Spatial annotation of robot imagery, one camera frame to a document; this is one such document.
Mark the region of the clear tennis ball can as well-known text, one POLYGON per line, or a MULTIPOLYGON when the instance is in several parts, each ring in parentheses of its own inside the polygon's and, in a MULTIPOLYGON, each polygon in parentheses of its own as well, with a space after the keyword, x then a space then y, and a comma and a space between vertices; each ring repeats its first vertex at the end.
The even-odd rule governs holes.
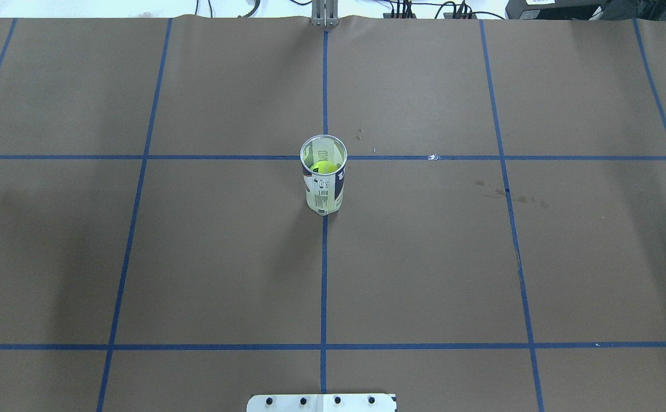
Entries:
POLYGON ((313 136, 302 145, 300 161, 308 207, 320 216, 336 213, 343 203, 344 173, 348 161, 344 143, 328 134, 313 136), (318 161, 340 164, 340 169, 332 174, 314 174, 310 167, 318 161))

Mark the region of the yellow tennis ball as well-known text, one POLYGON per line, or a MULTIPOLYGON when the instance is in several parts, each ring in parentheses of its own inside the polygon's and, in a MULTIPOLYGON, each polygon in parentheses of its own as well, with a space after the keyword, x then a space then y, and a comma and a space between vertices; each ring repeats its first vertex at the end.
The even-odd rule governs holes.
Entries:
POLYGON ((340 169, 340 164, 331 161, 318 161, 310 167, 312 173, 321 175, 335 173, 338 169, 340 169))

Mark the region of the aluminium frame post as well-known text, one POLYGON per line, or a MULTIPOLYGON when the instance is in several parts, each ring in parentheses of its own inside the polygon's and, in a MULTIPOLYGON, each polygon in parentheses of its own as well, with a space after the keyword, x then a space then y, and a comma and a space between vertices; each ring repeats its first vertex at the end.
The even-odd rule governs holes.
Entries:
POLYGON ((338 0, 312 0, 311 25, 332 28, 339 24, 338 0))

